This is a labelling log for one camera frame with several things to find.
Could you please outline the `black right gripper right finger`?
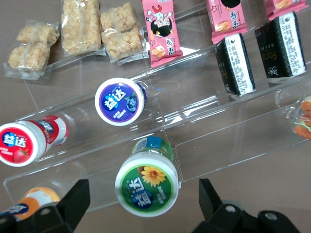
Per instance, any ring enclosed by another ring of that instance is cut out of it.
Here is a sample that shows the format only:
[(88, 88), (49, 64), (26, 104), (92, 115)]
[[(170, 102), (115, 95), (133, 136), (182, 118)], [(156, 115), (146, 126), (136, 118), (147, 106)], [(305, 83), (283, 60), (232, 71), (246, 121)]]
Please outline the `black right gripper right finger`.
[(232, 203), (224, 203), (209, 179), (199, 180), (199, 204), (204, 216), (195, 233), (298, 233), (284, 214), (271, 210), (251, 216)]

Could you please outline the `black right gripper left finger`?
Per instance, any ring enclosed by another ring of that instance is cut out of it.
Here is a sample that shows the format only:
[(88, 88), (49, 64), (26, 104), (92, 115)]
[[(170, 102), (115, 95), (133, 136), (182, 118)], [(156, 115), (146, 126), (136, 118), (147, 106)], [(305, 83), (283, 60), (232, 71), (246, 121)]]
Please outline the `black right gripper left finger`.
[(89, 180), (80, 179), (55, 205), (37, 210), (22, 222), (23, 233), (72, 233), (90, 205)]

